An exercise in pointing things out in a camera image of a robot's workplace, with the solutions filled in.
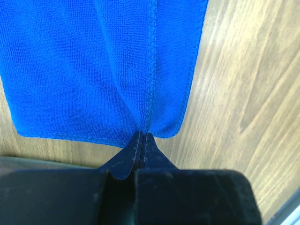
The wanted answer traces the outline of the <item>blue towel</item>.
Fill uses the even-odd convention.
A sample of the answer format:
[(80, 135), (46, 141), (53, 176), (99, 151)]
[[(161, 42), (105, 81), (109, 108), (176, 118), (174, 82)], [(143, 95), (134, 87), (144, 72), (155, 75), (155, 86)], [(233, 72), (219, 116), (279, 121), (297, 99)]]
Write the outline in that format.
[(0, 75), (19, 135), (124, 147), (186, 111), (206, 0), (3, 0)]

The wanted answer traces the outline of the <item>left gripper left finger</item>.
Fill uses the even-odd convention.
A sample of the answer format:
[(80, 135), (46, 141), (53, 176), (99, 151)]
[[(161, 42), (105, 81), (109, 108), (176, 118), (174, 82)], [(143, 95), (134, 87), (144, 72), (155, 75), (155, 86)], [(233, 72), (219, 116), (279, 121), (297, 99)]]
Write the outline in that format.
[(99, 170), (109, 172), (118, 180), (126, 179), (132, 171), (140, 167), (142, 146), (143, 133), (134, 133), (128, 144), (114, 157), (100, 166)]

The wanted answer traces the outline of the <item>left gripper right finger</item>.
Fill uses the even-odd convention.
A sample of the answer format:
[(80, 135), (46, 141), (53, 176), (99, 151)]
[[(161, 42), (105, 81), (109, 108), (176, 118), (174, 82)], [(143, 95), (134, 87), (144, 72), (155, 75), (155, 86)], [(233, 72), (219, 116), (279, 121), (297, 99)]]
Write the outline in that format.
[(140, 170), (178, 170), (169, 158), (158, 148), (154, 136), (147, 133), (142, 136), (139, 152)]

